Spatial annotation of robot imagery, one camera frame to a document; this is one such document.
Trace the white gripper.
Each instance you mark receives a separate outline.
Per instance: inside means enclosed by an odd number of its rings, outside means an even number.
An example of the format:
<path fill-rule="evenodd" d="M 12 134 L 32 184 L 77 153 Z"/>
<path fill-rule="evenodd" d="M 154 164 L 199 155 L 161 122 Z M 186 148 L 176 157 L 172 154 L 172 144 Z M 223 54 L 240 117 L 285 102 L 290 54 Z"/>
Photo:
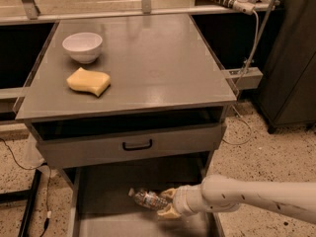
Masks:
<path fill-rule="evenodd" d="M 157 211 L 157 215 L 161 218 L 176 219 L 181 215 L 191 216 L 205 212 L 206 209 L 200 185 L 171 188 L 163 191 L 160 196 L 165 199 L 173 199 L 173 204 L 169 203 L 165 208 Z"/>

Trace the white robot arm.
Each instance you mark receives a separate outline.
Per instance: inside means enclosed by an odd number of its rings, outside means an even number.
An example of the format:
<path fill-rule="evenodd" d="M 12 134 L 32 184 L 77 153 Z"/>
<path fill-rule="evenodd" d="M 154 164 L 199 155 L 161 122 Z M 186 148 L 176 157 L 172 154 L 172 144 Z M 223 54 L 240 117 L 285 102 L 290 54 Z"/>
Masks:
<path fill-rule="evenodd" d="M 241 203 L 309 223 L 316 223 L 316 184 L 311 182 L 245 182 L 209 175 L 199 185 L 165 191 L 172 202 L 158 210 L 167 219 L 199 212 L 231 212 Z"/>

